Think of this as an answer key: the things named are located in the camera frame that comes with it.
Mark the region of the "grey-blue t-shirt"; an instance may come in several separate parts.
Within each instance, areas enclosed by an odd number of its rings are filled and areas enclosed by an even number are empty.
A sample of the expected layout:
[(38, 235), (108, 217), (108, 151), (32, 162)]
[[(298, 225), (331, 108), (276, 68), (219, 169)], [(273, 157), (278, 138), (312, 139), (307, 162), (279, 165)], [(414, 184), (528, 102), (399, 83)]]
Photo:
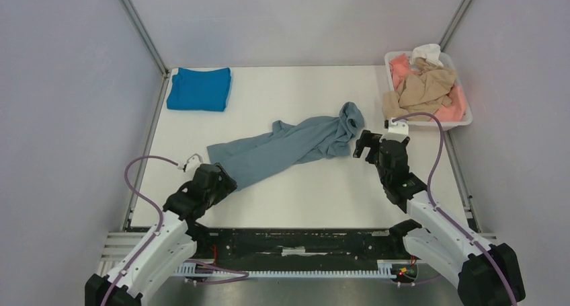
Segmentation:
[(277, 120), (262, 135), (207, 147), (210, 162), (219, 163), (243, 190), (293, 165), (351, 154), (350, 141), (365, 119), (353, 102), (337, 116), (307, 118), (297, 125)]

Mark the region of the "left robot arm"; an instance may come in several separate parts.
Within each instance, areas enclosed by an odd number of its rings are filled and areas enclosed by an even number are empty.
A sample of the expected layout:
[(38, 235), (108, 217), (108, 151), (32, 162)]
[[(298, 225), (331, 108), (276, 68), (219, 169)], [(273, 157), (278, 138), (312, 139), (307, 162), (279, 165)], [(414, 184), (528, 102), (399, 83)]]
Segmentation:
[(107, 274), (88, 279), (85, 304), (147, 305), (185, 260), (209, 253), (208, 230), (198, 219), (236, 189), (220, 164), (199, 165), (193, 178), (167, 198), (159, 220), (134, 249)]

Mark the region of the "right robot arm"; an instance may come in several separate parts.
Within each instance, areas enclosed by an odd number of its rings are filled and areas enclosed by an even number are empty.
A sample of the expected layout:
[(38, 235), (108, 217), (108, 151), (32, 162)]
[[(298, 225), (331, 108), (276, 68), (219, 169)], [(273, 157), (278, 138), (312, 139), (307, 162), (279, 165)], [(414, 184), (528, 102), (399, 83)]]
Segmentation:
[(418, 257), (452, 284), (463, 305), (515, 305), (526, 289), (515, 251), (490, 242), (458, 222), (411, 172), (407, 135), (392, 139), (363, 130), (353, 156), (365, 149), (386, 197), (409, 219), (390, 229), (388, 247), (398, 258)]

